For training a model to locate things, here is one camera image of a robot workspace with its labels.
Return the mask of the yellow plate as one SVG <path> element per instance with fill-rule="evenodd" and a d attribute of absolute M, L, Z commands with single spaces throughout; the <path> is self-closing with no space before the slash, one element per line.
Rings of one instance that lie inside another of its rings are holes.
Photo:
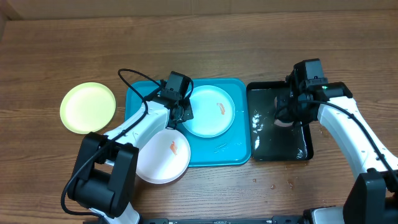
<path fill-rule="evenodd" d="M 86 82 L 73 87 L 60 105 L 60 119 L 71 132 L 87 134 L 104 128 L 116 112 L 116 98 L 105 85 Z"/>

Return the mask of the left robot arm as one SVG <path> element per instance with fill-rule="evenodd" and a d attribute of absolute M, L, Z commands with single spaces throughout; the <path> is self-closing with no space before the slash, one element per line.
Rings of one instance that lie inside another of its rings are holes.
<path fill-rule="evenodd" d="M 61 196 L 87 208 L 98 223 L 139 223 L 132 206 L 136 177 L 167 184 L 187 169 L 191 150 L 178 123 L 193 118 L 189 93 L 176 88 L 153 91 L 127 121 L 106 134 L 90 132 L 82 140 L 72 176 Z"/>

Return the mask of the light blue plate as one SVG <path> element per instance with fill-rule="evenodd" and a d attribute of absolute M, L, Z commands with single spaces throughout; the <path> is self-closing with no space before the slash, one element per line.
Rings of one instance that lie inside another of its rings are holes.
<path fill-rule="evenodd" d="M 235 105 L 230 95 L 213 85 L 197 86 L 190 96 L 193 119 L 183 123 L 193 135 L 214 138 L 225 133 L 235 117 Z"/>

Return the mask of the green orange sponge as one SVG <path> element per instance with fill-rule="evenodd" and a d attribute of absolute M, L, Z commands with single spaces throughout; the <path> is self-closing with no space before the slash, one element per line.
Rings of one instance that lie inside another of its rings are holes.
<path fill-rule="evenodd" d="M 274 107 L 277 108 L 277 97 L 274 98 Z M 280 126 L 280 127 L 283 127 L 283 128 L 288 128 L 288 127 L 291 127 L 293 125 L 293 122 L 286 123 L 286 122 L 281 121 L 279 119 L 275 119 L 274 124 L 276 126 Z"/>

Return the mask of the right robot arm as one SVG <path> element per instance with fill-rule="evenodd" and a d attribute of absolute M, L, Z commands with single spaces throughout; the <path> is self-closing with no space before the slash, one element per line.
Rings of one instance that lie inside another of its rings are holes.
<path fill-rule="evenodd" d="M 283 123 L 318 121 L 331 134 L 351 167 L 355 183 L 342 207 L 305 212 L 309 223 L 397 223 L 397 157 L 362 117 L 342 82 L 286 78 L 289 93 L 276 98 L 275 118 Z"/>

